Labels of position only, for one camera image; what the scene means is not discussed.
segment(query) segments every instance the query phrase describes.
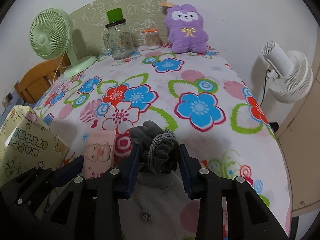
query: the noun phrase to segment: purple plush toy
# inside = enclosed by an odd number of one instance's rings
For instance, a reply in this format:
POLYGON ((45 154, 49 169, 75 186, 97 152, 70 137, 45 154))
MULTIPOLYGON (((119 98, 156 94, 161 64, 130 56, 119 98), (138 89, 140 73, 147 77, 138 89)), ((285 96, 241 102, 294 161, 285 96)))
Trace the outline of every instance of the purple plush toy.
POLYGON ((208 35, 203 30, 203 19, 190 4, 175 5, 167 10, 164 20, 169 30, 168 41, 172 43, 173 53, 205 53, 208 35))

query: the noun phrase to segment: pink package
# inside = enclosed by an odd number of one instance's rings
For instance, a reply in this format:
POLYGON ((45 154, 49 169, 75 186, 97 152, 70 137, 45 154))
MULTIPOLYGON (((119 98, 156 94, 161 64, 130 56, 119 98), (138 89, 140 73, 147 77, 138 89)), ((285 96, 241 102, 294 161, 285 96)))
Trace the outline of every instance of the pink package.
POLYGON ((100 177, 113 166, 115 138, 116 131, 94 131, 90 133, 82 168, 82 176, 85 179, 100 177))

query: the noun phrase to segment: wooden chair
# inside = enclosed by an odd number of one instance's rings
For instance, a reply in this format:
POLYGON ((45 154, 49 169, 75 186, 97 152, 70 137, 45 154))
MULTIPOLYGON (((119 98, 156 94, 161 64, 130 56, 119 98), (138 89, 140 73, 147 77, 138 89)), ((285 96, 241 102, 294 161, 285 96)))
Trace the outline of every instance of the wooden chair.
POLYGON ((30 69, 23 76, 21 81, 14 85, 18 95, 28 103, 36 103, 49 89, 51 84, 56 81, 61 74, 63 74, 65 67, 71 65, 67 54, 64 54, 62 61, 61 57, 62 56, 57 59, 41 62, 30 69), (53 80, 54 73, 56 72, 60 61, 61 65, 56 73, 55 79, 53 80))

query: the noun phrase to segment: cabinet door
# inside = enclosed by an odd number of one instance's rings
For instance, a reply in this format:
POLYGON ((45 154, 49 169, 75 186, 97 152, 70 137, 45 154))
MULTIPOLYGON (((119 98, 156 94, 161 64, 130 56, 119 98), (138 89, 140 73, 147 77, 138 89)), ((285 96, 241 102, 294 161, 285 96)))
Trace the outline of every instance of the cabinet door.
POLYGON ((292 187, 292 216, 320 207, 320 83, 315 81, 292 123, 279 137, 292 187))

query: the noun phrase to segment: yellow gift bag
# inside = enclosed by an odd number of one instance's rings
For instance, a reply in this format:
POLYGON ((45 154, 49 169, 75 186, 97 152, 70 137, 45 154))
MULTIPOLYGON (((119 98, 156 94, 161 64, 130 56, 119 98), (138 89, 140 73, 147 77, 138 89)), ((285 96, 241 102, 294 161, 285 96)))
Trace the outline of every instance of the yellow gift bag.
POLYGON ((68 147, 29 106, 15 106, 0 128, 0 186, 40 166, 59 168, 68 147))

